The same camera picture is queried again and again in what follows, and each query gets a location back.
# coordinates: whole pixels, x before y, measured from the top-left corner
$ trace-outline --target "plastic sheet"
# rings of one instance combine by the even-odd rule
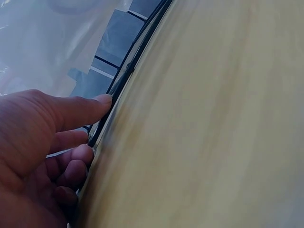
[[[69,96],[71,68],[88,71],[114,9],[131,0],[0,0],[0,93]]]

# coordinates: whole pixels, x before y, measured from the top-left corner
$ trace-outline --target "fingernail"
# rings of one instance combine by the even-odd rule
[[[103,104],[107,104],[107,103],[112,102],[112,97],[109,94],[102,94],[102,95],[94,97],[94,100],[97,100]]]

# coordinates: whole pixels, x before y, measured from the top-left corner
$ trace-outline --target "finger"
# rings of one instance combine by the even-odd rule
[[[53,102],[58,113],[53,115],[53,120],[56,132],[59,132],[96,123],[109,111],[112,97],[110,95],[100,95],[95,99],[53,97]]]
[[[86,164],[82,160],[72,160],[57,181],[57,186],[77,188],[86,179]]]
[[[57,98],[37,90],[0,98],[0,149],[3,163],[22,178],[44,160],[56,132],[93,124],[108,112],[112,98]]]
[[[58,132],[55,134],[49,154],[64,151],[70,148],[85,144],[88,141],[88,134],[83,131],[73,130]]]
[[[72,189],[63,186],[55,188],[54,198],[62,206],[73,206],[78,200],[76,193]]]
[[[67,169],[72,160],[81,160],[85,166],[91,164],[94,154],[88,145],[80,145],[72,150],[45,160],[48,177],[55,181]]]

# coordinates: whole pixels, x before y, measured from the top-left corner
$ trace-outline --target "hand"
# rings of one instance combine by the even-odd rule
[[[87,133],[73,129],[100,120],[111,101],[37,90],[0,98],[0,227],[67,227],[75,190],[93,160]]]

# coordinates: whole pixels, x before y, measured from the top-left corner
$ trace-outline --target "black trim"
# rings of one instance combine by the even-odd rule
[[[98,60],[100,60],[100,61],[102,61],[102,62],[104,62],[104,63],[106,63],[106,64],[108,64],[108,65],[110,65],[112,67],[115,67],[116,69],[119,69],[118,65],[115,65],[114,63],[111,63],[108,60],[105,60],[104,58],[101,58],[101,57],[96,56],[96,55],[94,56],[94,58],[97,58]]]
[[[96,144],[96,141],[104,127],[105,122],[107,121],[114,105],[116,104],[118,97],[120,95],[120,93],[122,92],[126,82],[128,81],[129,77],[131,76],[131,74],[133,73],[135,66],[138,62],[138,60],[140,59],[142,53],[144,52],[147,44],[149,43],[152,35],[154,34],[156,28],[158,27],[161,19],[163,18],[163,16],[165,15],[167,9],[169,8],[169,6],[171,5],[171,3],[173,2],[173,0],[163,0],[159,3],[159,5],[156,7],[156,9],[153,11],[152,15],[148,18],[148,20],[146,21],[146,23],[144,24],[142,30],[140,31],[140,33],[138,34],[138,36],[136,37],[135,41],[132,43],[128,54],[131,52],[131,49],[133,48],[134,44],[136,43],[136,41],[139,39],[140,35],[143,33],[144,29],[147,28],[148,23],[151,22],[153,20],[153,18],[157,15],[157,17],[155,18],[155,21],[153,22],[152,26],[149,28],[146,36],[143,39],[143,42],[141,43],[138,51],[136,52],[134,58],[132,59],[132,61],[130,62],[130,64],[127,67],[126,72],[122,75],[122,77],[119,79],[119,83],[116,86],[115,85],[115,90],[113,91],[112,97],[112,106],[110,111],[100,120],[98,127],[96,129],[95,134],[93,135],[92,139],[90,140],[90,142],[88,143],[89,146],[94,147]],[[124,62],[126,61],[128,54],[125,56],[124,61],[122,62],[122,65],[119,67],[119,70],[121,69],[121,67],[123,66]],[[112,89],[113,83],[115,81],[115,79],[117,78],[119,72],[116,73],[115,78],[113,79],[107,93],[109,93]]]

